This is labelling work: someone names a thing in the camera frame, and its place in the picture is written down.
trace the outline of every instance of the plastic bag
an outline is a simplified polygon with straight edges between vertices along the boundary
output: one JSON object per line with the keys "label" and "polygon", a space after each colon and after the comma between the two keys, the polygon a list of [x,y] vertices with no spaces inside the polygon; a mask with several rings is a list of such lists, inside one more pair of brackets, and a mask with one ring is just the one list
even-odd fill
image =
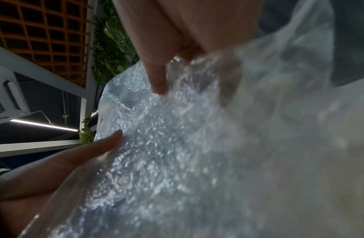
{"label": "plastic bag", "polygon": [[164,98],[141,63],[118,75],[96,140],[122,129],[121,147],[74,172],[21,237],[364,237],[364,159],[327,129],[344,114],[333,19],[328,0],[303,0],[273,35],[171,62]]}

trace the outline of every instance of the orange grid ceiling panel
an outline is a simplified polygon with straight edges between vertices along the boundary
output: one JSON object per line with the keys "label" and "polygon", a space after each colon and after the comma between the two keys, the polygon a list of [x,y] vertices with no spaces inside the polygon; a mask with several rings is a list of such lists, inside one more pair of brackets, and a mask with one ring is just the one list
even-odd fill
{"label": "orange grid ceiling panel", "polygon": [[85,87],[87,0],[0,0],[0,46]]}

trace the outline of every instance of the air conditioner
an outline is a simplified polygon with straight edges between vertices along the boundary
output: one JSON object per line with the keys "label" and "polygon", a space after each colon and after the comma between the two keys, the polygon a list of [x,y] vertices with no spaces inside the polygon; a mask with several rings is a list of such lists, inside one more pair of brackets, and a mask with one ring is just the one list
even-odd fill
{"label": "air conditioner", "polygon": [[30,113],[15,74],[0,66],[0,124]]}

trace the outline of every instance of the brown lattice panel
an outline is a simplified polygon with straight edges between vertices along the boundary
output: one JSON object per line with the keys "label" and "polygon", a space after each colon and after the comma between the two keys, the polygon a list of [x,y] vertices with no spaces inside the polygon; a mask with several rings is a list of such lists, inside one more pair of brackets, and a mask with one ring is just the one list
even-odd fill
{"label": "brown lattice panel", "polygon": [[0,46],[85,86],[87,0],[0,0]]}

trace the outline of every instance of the crinkled plastic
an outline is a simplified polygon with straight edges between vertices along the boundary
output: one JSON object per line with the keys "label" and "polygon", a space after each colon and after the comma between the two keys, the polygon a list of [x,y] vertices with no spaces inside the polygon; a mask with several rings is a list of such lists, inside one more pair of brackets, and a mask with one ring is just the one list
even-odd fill
{"label": "crinkled plastic", "polygon": [[364,237],[364,157],[330,136],[334,17],[302,0],[279,32],[191,64],[150,92],[141,63],[110,81],[96,140],[22,238]]}

